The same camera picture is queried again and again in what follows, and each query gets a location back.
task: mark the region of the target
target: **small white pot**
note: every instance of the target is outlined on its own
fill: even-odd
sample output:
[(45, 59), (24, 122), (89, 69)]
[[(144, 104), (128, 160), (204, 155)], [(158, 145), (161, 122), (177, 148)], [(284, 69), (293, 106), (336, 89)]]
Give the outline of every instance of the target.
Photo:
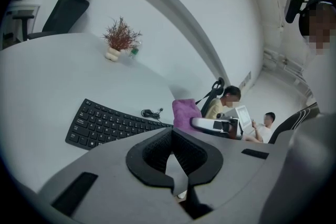
[(120, 53), (121, 52), (109, 47), (105, 54), (105, 57), (113, 62), (116, 62), (119, 59)]

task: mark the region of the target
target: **purple towel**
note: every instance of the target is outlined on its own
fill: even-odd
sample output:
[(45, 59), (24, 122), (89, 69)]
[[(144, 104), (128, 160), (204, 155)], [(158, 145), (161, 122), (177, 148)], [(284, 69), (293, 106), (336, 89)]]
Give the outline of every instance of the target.
[(197, 131), (190, 126), (190, 118), (201, 118), (201, 111), (194, 99), (182, 99), (173, 101), (174, 127), (183, 131)]

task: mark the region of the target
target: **desk surface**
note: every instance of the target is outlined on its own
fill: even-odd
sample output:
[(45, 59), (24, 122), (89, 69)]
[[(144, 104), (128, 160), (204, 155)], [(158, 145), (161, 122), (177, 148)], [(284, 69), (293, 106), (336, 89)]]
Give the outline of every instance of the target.
[(163, 108), (173, 123), (166, 82), (129, 57), (111, 62), (90, 34), (29, 40), (0, 52), (0, 149), (9, 170), (38, 191), (56, 172), (86, 153), (65, 137), (82, 101), (140, 116)]
[(29, 0), (12, 0), (8, 4), (8, 8), (16, 7), (16, 6), (39, 7), (40, 4), (33, 3)]

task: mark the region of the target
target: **man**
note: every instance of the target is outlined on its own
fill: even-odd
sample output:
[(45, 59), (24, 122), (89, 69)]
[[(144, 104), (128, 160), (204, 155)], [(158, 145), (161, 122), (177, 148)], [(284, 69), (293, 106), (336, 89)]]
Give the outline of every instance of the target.
[(259, 143), (268, 143), (272, 137), (272, 124), (275, 120), (275, 114), (268, 112), (264, 116), (264, 124), (260, 127), (257, 126), (255, 121), (252, 121), (252, 127), (255, 130), (255, 138), (249, 135), (243, 135), (243, 140)]
[(229, 86), (224, 90), (223, 96), (221, 98), (215, 98), (210, 102), (208, 111), (206, 112), (206, 119), (216, 119), (217, 114), (223, 112), (224, 106), (232, 108), (234, 102), (239, 102), (241, 97), (241, 92), (238, 87)]

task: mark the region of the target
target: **keyboard cable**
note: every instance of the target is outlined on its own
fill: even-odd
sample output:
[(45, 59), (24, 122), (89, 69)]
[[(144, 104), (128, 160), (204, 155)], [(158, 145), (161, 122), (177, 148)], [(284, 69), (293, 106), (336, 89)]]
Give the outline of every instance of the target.
[(159, 112), (153, 112), (150, 109), (144, 109), (143, 111), (141, 111), (141, 115), (145, 118), (153, 118), (159, 122), (160, 121), (160, 113), (163, 111), (163, 108), (160, 108)]

